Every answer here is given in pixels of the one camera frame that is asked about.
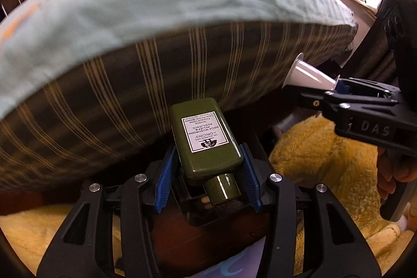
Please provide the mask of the right hand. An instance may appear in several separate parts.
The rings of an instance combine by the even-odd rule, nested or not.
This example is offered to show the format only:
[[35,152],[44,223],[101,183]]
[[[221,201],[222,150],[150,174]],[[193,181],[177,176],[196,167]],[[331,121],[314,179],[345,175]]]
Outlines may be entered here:
[[386,149],[377,148],[377,192],[384,202],[396,190],[396,182],[408,183],[416,180],[416,159],[391,161]]

